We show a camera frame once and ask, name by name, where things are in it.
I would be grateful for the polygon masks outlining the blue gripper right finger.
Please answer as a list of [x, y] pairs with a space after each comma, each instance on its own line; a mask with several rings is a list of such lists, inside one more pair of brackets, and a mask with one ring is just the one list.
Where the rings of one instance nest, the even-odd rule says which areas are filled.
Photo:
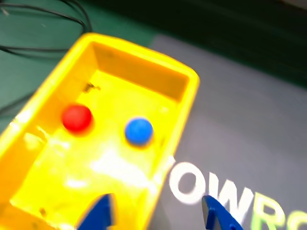
[[214, 197], [204, 195], [201, 206], [207, 230], [243, 230], [235, 218]]

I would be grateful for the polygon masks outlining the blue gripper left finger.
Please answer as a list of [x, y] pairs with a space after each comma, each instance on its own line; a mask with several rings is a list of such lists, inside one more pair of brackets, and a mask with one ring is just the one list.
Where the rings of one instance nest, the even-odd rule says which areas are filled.
[[77, 230], [107, 230], [114, 222], [114, 195], [104, 194], [87, 208], [76, 226]]

